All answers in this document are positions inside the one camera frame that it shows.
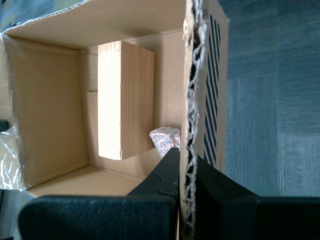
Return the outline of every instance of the cardboard flap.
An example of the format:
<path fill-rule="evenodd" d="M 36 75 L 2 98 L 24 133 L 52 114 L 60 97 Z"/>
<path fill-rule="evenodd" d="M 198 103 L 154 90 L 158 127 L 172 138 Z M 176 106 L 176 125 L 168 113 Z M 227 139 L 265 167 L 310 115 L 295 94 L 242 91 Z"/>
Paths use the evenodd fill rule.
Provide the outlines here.
<path fill-rule="evenodd" d="M 6 34 L 85 48 L 181 29 L 185 5 L 184 0 L 85 0 L 8 29 Z"/>
<path fill-rule="evenodd" d="M 28 191 L 35 197 L 44 195 L 125 196 L 142 180 L 124 174 L 88 166 L 61 176 Z"/>

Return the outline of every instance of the wood grain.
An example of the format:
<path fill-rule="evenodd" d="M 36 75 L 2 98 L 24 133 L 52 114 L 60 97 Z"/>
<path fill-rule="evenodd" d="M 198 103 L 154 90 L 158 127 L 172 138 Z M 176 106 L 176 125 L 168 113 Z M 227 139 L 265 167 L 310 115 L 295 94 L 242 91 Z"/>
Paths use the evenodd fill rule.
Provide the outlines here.
<path fill-rule="evenodd" d="M 152 149 L 155 54 L 116 41 L 98 47 L 98 151 L 123 160 Z"/>

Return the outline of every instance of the cardboard box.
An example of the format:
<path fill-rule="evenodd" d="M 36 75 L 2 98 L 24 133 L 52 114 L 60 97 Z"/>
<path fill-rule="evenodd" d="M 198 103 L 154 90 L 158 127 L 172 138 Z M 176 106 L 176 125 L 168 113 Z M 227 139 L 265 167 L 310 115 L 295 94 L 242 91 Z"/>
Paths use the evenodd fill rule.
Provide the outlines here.
<path fill-rule="evenodd" d="M 98 46 L 155 53 L 153 128 L 182 128 L 182 219 L 195 220 L 197 155 L 224 169 L 228 20 L 216 0 L 84 0 L 0 38 L 2 189 L 126 195 L 157 165 L 155 149 L 98 154 Z"/>

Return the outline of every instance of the clear plastic bag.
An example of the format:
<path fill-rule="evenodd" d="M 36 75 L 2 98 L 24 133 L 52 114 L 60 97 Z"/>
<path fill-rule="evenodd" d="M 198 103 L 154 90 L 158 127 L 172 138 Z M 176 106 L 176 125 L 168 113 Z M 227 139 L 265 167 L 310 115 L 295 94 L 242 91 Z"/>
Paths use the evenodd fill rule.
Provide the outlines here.
<path fill-rule="evenodd" d="M 0 132 L 0 189 L 25 189 L 15 127 Z"/>

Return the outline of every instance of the torn cardboard edge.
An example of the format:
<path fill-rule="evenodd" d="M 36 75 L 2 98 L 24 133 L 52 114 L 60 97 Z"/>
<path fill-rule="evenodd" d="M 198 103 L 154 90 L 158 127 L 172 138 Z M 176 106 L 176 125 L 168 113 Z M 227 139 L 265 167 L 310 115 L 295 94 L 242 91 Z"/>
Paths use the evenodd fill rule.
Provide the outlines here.
<path fill-rule="evenodd" d="M 185 61 L 185 85 L 186 85 L 186 116 L 187 123 L 183 126 L 185 134 L 182 143 L 186 149 L 186 155 L 182 158 L 187 159 L 186 166 L 183 162 L 181 167 L 185 176 L 181 178 L 180 192 L 181 209 L 183 217 L 183 237 L 192 238 L 195 232 L 196 221 L 196 173 L 197 160 L 194 144 L 198 128 L 198 106 L 196 100 L 196 87 L 199 80 L 199 71 L 204 65 L 206 53 L 206 32 L 207 22 L 202 14 L 203 0 L 187 0 L 186 18 L 184 26 L 184 39 L 186 47 Z"/>

